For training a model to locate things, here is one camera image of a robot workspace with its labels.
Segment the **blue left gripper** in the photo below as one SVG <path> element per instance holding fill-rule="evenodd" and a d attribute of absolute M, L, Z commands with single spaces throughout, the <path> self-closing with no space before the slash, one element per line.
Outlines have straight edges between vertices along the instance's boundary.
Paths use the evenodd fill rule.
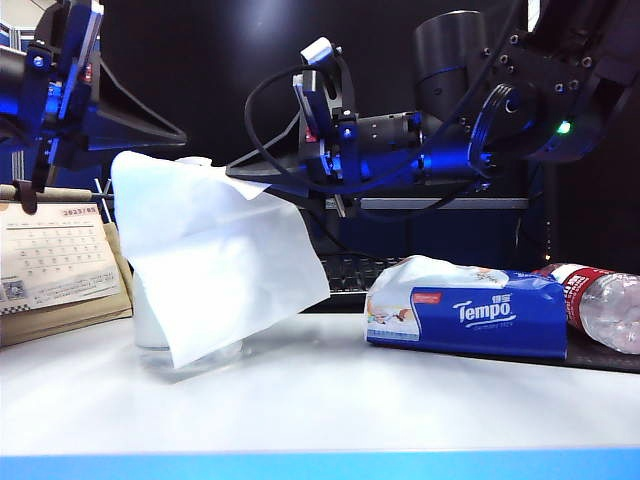
<path fill-rule="evenodd" d="M 27 48 L 24 131 L 39 143 L 31 177 L 37 192 L 45 189 L 53 166 L 71 166 L 77 149 L 187 142 L 182 130 L 121 85 L 99 53 L 92 54 L 102 17 L 98 1 L 59 1 L 44 12 Z"/>

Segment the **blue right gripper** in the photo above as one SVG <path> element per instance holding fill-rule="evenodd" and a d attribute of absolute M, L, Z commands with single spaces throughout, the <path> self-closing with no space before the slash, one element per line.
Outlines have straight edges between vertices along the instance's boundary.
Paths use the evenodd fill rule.
<path fill-rule="evenodd" d="M 324 79 L 320 72 L 304 71 L 292 77 L 292 87 L 299 104 L 299 154 L 276 157 L 279 170 L 254 150 L 227 164 L 226 175 L 259 183 L 302 183 L 310 177 L 330 189 L 359 183 L 358 113 L 350 72 L 343 69 Z M 327 196 L 305 186 L 270 184 L 265 192 L 305 209 L 326 209 Z"/>

